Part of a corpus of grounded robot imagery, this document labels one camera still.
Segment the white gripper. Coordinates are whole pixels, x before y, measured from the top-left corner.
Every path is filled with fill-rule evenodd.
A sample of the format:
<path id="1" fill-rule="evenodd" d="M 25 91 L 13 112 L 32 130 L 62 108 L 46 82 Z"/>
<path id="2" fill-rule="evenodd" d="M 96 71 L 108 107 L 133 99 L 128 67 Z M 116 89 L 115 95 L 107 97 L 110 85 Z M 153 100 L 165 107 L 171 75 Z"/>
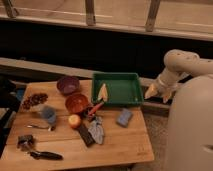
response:
<path id="1" fill-rule="evenodd" d="M 147 91 L 145 92 L 145 99 L 153 97 L 159 93 L 163 94 L 163 102 L 167 103 L 172 96 L 172 91 L 177 87 L 179 77 L 174 74 L 163 74 L 161 73 L 155 80 L 155 84 L 151 84 Z"/>

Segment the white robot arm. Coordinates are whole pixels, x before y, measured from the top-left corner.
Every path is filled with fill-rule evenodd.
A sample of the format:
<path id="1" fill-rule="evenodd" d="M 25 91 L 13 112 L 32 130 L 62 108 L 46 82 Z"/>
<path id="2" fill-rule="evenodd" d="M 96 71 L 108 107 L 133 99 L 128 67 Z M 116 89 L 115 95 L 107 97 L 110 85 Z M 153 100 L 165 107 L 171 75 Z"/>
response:
<path id="1" fill-rule="evenodd" d="M 213 59 L 170 50 L 146 98 L 171 101 L 165 171 L 213 171 Z"/>

